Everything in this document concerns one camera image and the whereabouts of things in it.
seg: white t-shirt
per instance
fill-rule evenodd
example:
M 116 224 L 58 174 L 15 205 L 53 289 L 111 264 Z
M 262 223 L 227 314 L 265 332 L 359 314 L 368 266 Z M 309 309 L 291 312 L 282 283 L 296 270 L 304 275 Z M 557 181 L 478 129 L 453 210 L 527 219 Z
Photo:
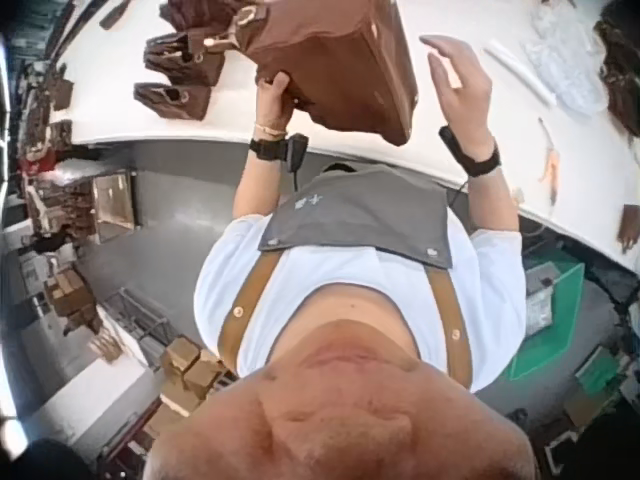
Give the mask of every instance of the white t-shirt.
M 200 272 L 195 318 L 207 347 L 218 353 L 224 319 L 255 264 L 271 217 L 234 220 L 215 243 Z M 458 296 L 471 346 L 476 391 L 504 370 L 524 339 L 526 323 L 522 239 L 517 232 L 479 230 L 469 238 L 449 210 L 448 235 Z M 411 329 L 420 357 L 445 371 L 447 355 L 440 314 L 419 263 L 373 247 L 305 246 L 287 250 L 267 284 L 238 353 L 238 374 L 262 368 L 296 309 L 316 289 L 347 283 L 389 297 Z

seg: gray apron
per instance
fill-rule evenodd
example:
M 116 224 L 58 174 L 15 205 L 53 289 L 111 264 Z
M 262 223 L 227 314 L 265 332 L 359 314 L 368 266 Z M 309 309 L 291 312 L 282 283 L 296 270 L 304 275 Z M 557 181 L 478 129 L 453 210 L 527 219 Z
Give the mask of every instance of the gray apron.
M 443 322 L 449 375 L 471 385 L 471 353 L 448 269 L 447 200 L 426 175 L 385 165 L 327 172 L 272 215 L 262 252 L 222 326 L 220 356 L 235 371 L 242 336 L 282 253 L 305 245 L 374 247 L 421 263 Z

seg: bracelet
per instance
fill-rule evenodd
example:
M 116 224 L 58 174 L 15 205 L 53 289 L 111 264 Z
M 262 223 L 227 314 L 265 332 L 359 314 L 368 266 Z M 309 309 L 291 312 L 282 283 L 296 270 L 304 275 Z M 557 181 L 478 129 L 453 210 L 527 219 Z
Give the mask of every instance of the bracelet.
M 260 125 L 259 123 L 255 124 L 256 128 L 261 132 L 266 133 L 267 135 L 271 135 L 272 137 L 286 137 L 287 132 L 282 130 L 275 130 L 273 128 L 265 127 L 264 125 Z

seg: wrist device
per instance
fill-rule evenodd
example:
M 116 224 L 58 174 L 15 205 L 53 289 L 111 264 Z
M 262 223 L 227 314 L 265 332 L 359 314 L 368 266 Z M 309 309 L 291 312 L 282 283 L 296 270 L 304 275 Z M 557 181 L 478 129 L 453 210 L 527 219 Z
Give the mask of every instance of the wrist device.
M 442 127 L 438 132 L 440 138 L 447 146 L 451 155 L 456 162 L 467 172 L 467 175 L 470 177 L 479 177 L 481 175 L 486 175 L 487 173 L 493 172 L 496 168 L 498 168 L 500 163 L 500 151 L 498 150 L 498 144 L 496 143 L 496 148 L 493 150 L 491 157 L 488 159 L 477 162 L 467 154 L 462 151 L 462 147 L 458 142 L 458 139 L 453 134 L 448 125 Z
M 273 162 L 276 160 L 284 160 L 287 154 L 287 141 L 282 138 L 280 140 L 255 140 L 249 143 L 249 150 L 255 152 L 260 160 Z
M 280 140 L 256 140 L 249 143 L 249 150 L 255 152 L 260 160 L 269 162 L 282 161 L 287 165 L 289 173 L 297 172 L 307 153 L 309 138 L 301 133 Z

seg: white tube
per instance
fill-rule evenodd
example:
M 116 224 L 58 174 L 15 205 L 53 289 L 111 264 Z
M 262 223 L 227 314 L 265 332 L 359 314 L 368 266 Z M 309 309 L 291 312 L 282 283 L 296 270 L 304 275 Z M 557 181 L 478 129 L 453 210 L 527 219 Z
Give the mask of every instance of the white tube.
M 540 81 L 535 73 L 529 70 L 523 65 L 523 63 L 511 53 L 507 47 L 502 45 L 496 39 L 492 39 L 485 47 L 487 53 L 498 60 L 505 68 L 510 70 L 520 80 L 522 80 L 527 87 L 550 107 L 555 107 L 558 104 L 558 99 L 555 93 L 549 90 L 544 83 Z

